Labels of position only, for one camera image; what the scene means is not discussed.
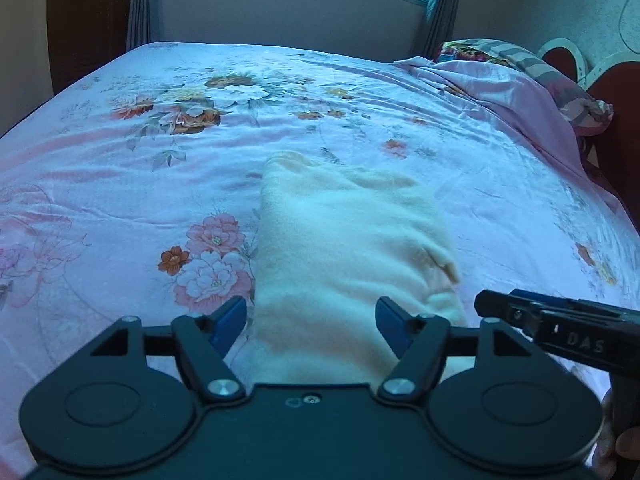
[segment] folded towel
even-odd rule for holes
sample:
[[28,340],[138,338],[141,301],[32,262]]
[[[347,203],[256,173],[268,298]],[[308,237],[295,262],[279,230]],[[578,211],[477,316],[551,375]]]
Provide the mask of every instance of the folded towel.
[[[253,384],[377,388],[398,362],[376,328],[380,296],[465,324],[434,199],[405,176],[277,153],[263,173],[258,246]],[[456,360],[445,376],[473,365]]]

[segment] red headboard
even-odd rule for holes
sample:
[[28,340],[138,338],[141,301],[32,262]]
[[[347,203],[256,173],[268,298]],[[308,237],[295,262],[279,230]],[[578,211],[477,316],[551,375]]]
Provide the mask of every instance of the red headboard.
[[595,147],[599,173],[608,183],[595,178],[590,171],[595,168],[588,168],[586,161],[585,170],[622,200],[640,232],[640,56],[614,54],[586,74],[584,58],[569,40],[552,40],[538,55],[594,98],[613,105],[610,126],[598,136],[585,138],[588,148]]
[[593,141],[600,170],[640,230],[640,60],[612,61],[599,64],[586,81],[591,96],[613,105],[611,125]]

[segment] human hand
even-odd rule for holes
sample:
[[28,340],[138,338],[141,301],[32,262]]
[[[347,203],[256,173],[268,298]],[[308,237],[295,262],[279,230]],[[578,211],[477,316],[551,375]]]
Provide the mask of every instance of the human hand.
[[602,411],[604,426],[593,453],[591,468],[602,480],[609,480],[616,472],[618,457],[640,460],[640,428],[629,428],[616,439],[613,435],[611,390],[602,399]]

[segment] floral bedsheet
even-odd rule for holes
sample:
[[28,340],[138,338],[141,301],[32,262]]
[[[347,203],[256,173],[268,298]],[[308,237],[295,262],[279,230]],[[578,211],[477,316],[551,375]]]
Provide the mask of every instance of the floral bedsheet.
[[473,61],[156,43],[57,95],[0,139],[0,478],[33,466],[24,394],[121,316],[160,325],[244,296],[248,327],[226,360],[250,382],[260,178],[275,151],[430,186],[471,325],[484,288],[637,308],[640,238],[584,175],[544,92]]

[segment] pillow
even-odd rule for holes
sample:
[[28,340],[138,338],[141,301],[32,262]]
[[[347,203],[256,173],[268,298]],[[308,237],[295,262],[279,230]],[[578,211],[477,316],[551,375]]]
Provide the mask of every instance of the pillow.
[[[473,54],[484,54],[488,59]],[[569,121],[576,136],[594,136],[602,133],[613,118],[613,106],[598,101],[574,81],[558,72],[548,63],[520,46],[498,40],[457,40],[442,45],[436,62],[451,59],[472,59],[499,62],[524,72],[543,86],[550,94],[562,116]]]

